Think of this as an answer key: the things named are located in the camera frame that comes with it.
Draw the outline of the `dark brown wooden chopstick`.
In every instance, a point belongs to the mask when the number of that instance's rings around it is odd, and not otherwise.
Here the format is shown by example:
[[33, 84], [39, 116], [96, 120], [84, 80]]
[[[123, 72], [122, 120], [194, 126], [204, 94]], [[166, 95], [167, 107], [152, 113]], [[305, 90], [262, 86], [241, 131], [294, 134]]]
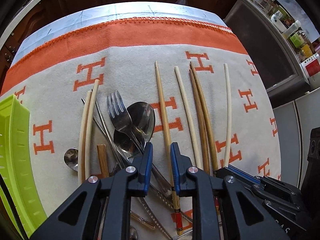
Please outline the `dark brown wooden chopstick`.
[[213, 172], [218, 170], [218, 161], [217, 161], [217, 153], [216, 153], [216, 147], [215, 147], [215, 141], [214, 141], [214, 134], [210, 122], [210, 116], [209, 116], [209, 111], [208, 107], [206, 104], [204, 92], [199, 80], [199, 77], [196, 73], [195, 67], [193, 63], [190, 61], [190, 69], [191, 72], [195, 78], [195, 83], [196, 83], [196, 88], [200, 97], [200, 104], [201, 104], [201, 109], [203, 112], [203, 117], [204, 117], [204, 124], [206, 127], [206, 132], [207, 132], [207, 137], [208, 137], [208, 144], [209, 144], [209, 149], [210, 149], [210, 155], [211, 155], [211, 160], [212, 160], [212, 167], [213, 167]]
[[191, 85], [193, 89], [194, 101], [196, 106], [197, 112], [197, 122], [199, 125], [199, 133], [200, 133], [200, 140], [201, 140], [201, 151], [202, 151], [202, 160], [203, 160], [203, 170], [207, 174], [210, 174], [210, 165], [209, 165], [209, 153], [208, 153], [208, 141], [207, 141], [207, 134], [206, 134], [206, 127], [204, 123], [204, 116], [200, 102], [200, 96], [196, 87], [195, 77], [193, 75], [192, 70], [189, 70]]

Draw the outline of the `light bamboo chopstick red end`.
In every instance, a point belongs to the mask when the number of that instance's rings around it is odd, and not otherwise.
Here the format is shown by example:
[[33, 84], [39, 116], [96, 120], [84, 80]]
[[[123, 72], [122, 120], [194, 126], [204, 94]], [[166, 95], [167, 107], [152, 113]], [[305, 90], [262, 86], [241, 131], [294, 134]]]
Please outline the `light bamboo chopstick red end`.
[[172, 175], [171, 155], [170, 155], [171, 135], [170, 135], [170, 129], [169, 129], [169, 123], [168, 123], [167, 110], [165, 106], [161, 75], [160, 75], [157, 61], [155, 61], [155, 72], [156, 72], [157, 90], [158, 90], [158, 97], [159, 97], [159, 104], [160, 104], [160, 111], [161, 111], [161, 120], [162, 120], [162, 126], [163, 126], [165, 152], [168, 160], [168, 169], [169, 169], [169, 177], [170, 177], [170, 185], [171, 185], [172, 202], [173, 202], [174, 214], [175, 214], [176, 231], [177, 231], [177, 235], [180, 236], [183, 234], [182, 214], [181, 214], [181, 207], [180, 207], [180, 199], [175, 192], [174, 178]]

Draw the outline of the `pale bamboo chopstick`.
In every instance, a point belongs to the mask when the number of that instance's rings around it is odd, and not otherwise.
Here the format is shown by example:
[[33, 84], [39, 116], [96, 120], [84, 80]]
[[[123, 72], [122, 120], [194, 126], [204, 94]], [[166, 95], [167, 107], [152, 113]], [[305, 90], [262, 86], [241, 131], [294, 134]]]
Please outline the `pale bamboo chopstick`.
[[86, 99], [87, 104], [87, 125], [86, 125], [86, 139], [85, 139], [85, 179], [91, 176], [90, 171], [90, 158], [91, 158], [91, 134], [92, 134], [92, 122], [93, 122], [93, 112], [95, 108], [95, 101], [97, 97], [99, 79], [94, 81], [94, 86], [91, 91], [88, 91], [89, 98]]
[[84, 149], [86, 138], [86, 126], [88, 118], [88, 108], [91, 100], [92, 91], [89, 90], [86, 95], [84, 109], [82, 112], [80, 135], [79, 135], [79, 148], [78, 148], [78, 185], [80, 186], [84, 181]]

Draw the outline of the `stainless steel fork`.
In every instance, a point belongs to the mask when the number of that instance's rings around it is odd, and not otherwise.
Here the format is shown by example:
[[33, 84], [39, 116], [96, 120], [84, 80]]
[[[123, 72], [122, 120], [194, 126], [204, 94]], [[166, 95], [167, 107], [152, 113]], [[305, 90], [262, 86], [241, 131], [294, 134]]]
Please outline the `stainless steel fork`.
[[114, 128], [121, 133], [126, 134], [138, 148], [141, 154], [144, 150], [138, 142], [136, 136], [132, 131], [132, 119], [129, 115], [122, 97], [118, 90], [107, 96], [107, 110]]

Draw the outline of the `cream white chopstick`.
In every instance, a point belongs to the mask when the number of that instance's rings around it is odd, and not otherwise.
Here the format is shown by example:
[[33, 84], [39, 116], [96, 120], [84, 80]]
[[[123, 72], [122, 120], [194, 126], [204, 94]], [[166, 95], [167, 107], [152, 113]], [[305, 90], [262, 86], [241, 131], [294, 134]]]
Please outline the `cream white chopstick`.
[[231, 83], [229, 78], [228, 64], [223, 64], [226, 82], [226, 100], [227, 100], [227, 127], [226, 127], [226, 146], [223, 158], [223, 167], [229, 164], [229, 157], [231, 151], [231, 131], [232, 131], [232, 96], [231, 96]]
[[180, 74], [179, 67], [175, 66], [174, 67], [174, 71], [175, 71], [175, 74], [176, 74], [176, 77], [177, 77], [177, 81], [178, 81], [178, 85], [179, 85], [179, 88], [180, 88], [180, 92], [181, 92], [181, 96], [182, 96], [182, 100], [183, 100], [183, 105], [184, 105], [184, 109], [185, 109], [185, 114], [187, 116], [189, 132], [190, 132], [191, 142], [192, 142], [192, 146], [193, 146], [195, 164], [196, 164], [197, 168], [203, 169], [202, 161], [201, 161], [201, 158], [200, 158], [199, 146], [198, 146], [197, 138], [196, 138], [196, 134], [195, 134], [193, 118], [191, 116], [191, 111], [190, 111], [190, 107], [189, 107], [189, 103], [188, 103], [188, 98], [187, 98], [187, 94], [185, 92], [185, 88], [184, 88], [184, 84], [183, 84], [183, 80], [182, 80], [182, 77], [181, 77], [181, 74]]

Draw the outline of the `small stainless steel spoon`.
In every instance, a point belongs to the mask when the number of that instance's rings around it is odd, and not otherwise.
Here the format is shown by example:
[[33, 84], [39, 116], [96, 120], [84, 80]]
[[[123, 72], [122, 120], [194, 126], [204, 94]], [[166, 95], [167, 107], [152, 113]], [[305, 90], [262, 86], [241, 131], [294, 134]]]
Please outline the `small stainless steel spoon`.
[[65, 164], [73, 171], [78, 171], [78, 150], [76, 148], [69, 148], [64, 155]]

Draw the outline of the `brown square wooden chopstick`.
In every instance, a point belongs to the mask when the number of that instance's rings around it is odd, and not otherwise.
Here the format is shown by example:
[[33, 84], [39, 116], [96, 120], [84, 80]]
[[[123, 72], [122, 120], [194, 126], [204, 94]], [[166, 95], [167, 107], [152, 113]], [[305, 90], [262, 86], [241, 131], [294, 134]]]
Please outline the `brown square wooden chopstick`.
[[103, 178], [109, 177], [110, 174], [109, 174], [108, 162], [107, 162], [106, 145], [105, 144], [97, 145], [97, 153], [98, 153], [101, 175], [103, 176]]

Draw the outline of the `stainless steel metal chopstick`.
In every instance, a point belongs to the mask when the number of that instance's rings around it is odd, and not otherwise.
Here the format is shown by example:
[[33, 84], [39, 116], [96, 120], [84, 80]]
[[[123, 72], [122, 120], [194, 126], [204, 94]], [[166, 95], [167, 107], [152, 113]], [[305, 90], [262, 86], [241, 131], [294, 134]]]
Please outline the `stainless steel metal chopstick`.
[[98, 113], [100, 122], [96, 119], [95, 116], [93, 116], [93, 120], [94, 120], [95, 124], [97, 125], [97, 127], [102, 132], [102, 134], [104, 135], [104, 137], [106, 138], [106, 140], [110, 146], [110, 149], [111, 149], [114, 157], [116, 158], [116, 161], [118, 162], [119, 166], [121, 168], [127, 168], [128, 166], [131, 166], [131, 162], [128, 161], [128, 159], [121, 153], [119, 147], [115, 145], [114, 140], [112, 139], [111, 133], [108, 130], [105, 119], [102, 115], [102, 112], [100, 110], [100, 107], [99, 107], [99, 104], [97, 101], [95, 102], [95, 107], [97, 109], [97, 113]]

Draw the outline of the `lime green plastic tray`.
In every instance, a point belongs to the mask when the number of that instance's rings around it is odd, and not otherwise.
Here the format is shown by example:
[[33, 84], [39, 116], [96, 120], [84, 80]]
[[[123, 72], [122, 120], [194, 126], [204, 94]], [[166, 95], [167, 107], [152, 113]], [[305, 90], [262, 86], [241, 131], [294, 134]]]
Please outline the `lime green plastic tray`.
[[47, 219], [31, 168], [29, 116], [15, 95], [1, 101], [1, 176], [28, 237]]

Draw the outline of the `large stainless steel spoon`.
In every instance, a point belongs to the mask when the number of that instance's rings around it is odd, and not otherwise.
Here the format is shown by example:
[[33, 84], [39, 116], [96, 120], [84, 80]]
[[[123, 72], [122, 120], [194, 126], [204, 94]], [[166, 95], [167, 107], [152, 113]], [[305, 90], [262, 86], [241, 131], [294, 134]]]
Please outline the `large stainless steel spoon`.
[[142, 146], [152, 138], [155, 129], [155, 111], [144, 101], [139, 101], [127, 107], [132, 120], [132, 131]]

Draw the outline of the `orange beige H-pattern blanket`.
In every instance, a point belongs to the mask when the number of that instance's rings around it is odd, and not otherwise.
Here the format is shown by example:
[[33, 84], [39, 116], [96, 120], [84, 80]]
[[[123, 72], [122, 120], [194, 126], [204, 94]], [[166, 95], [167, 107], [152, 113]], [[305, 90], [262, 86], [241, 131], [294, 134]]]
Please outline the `orange beige H-pattern blanket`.
[[[174, 67], [178, 66], [193, 118], [202, 160], [197, 112], [189, 70], [199, 77], [214, 134], [218, 167], [226, 146], [227, 100], [223, 64], [232, 96], [229, 165], [252, 175], [281, 178], [278, 129], [265, 86], [245, 48], [224, 25], [181, 18], [134, 17], [65, 33], [35, 48], [7, 72], [1, 101], [15, 95], [29, 112], [29, 152], [36, 189], [47, 218], [79, 187], [78, 173], [64, 163], [79, 148], [87, 92], [99, 79], [96, 101], [112, 139], [107, 96], [119, 91], [125, 107], [139, 101], [155, 111], [153, 165], [170, 181], [157, 90], [158, 62], [171, 143], [194, 166], [195, 158]], [[92, 122], [91, 176], [101, 176], [97, 145], [109, 145]]]

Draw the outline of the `red white box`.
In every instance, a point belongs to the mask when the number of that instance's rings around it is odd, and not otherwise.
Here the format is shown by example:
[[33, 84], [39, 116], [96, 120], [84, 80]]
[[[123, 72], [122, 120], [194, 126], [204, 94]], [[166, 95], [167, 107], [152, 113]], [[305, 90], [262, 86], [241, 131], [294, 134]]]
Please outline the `red white box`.
[[317, 89], [319, 88], [320, 83], [320, 64], [319, 64], [319, 53], [313, 54], [308, 59], [304, 60], [300, 64], [304, 75], [307, 77], [311, 89]]

